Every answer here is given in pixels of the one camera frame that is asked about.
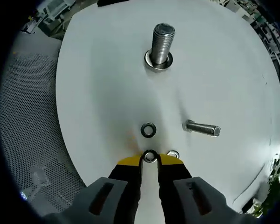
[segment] large bolt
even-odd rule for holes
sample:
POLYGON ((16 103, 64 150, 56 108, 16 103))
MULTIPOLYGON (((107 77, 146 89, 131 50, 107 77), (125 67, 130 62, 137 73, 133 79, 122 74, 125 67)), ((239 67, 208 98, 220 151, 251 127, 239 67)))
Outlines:
POLYGON ((173 62, 172 54, 169 52, 175 29, 166 24, 160 23, 155 26, 151 50, 145 54, 146 64, 154 70, 165 70, 173 62))
POLYGON ((182 127, 187 132, 194 131, 202 134, 207 134, 212 137, 218 137, 221 131, 221 128, 219 126, 197 124, 192 120, 186 120, 186 122, 183 123, 182 127))
POLYGON ((150 53, 152 63, 163 64, 167 60, 174 35, 175 29, 166 23, 155 26, 150 53))

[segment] gray mesh surface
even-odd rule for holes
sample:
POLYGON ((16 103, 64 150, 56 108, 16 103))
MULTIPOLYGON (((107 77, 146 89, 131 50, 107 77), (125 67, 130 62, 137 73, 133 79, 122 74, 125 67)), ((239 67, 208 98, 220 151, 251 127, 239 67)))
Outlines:
POLYGON ((19 189, 41 216, 62 211, 85 187, 66 150, 55 79, 61 42, 20 34, 0 89, 0 136, 19 189))

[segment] white table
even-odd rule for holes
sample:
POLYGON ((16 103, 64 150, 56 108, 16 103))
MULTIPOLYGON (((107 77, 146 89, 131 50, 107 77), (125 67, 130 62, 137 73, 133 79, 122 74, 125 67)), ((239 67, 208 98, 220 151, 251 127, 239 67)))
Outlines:
MULTIPOLYGON (((56 102, 86 185, 122 158, 174 149, 232 206, 280 151, 280 85, 271 58, 246 21, 213 2, 131 0, 77 13, 60 50, 56 102), (172 66, 154 74, 144 54, 158 23, 174 26, 176 35, 172 66), (187 133, 185 119, 218 125, 221 134, 187 133), (157 127, 151 139, 140 134, 145 122, 157 127)), ((164 222, 156 170, 144 164, 136 223, 164 222)))

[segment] threaded bolt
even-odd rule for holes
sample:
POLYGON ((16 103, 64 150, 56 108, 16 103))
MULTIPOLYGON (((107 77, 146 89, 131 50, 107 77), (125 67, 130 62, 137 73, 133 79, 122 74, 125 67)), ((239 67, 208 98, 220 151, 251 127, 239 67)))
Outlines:
POLYGON ((166 23, 155 26, 150 53, 152 63, 162 64, 166 61, 174 35, 175 29, 166 23))
POLYGON ((197 124, 192 120, 186 120, 186 122, 182 126, 183 129, 187 132, 194 131, 202 134, 207 134, 212 137, 218 137, 221 131, 221 128, 219 126, 197 124))

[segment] white round table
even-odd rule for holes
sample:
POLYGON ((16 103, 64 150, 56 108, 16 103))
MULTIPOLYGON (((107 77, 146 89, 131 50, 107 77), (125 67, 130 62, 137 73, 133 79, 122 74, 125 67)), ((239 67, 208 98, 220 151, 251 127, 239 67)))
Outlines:
MULTIPOLYGON (((69 155, 86 185, 147 149, 177 150, 193 176, 232 206, 280 151, 280 85, 250 25, 204 0, 131 0, 73 16, 61 46, 57 111, 69 155), (156 24, 176 30, 172 66, 144 66, 156 24), (182 122, 218 125, 218 138, 182 122), (157 133, 140 133, 152 122, 157 133)), ((163 223, 156 163, 145 163, 136 223, 163 223)))

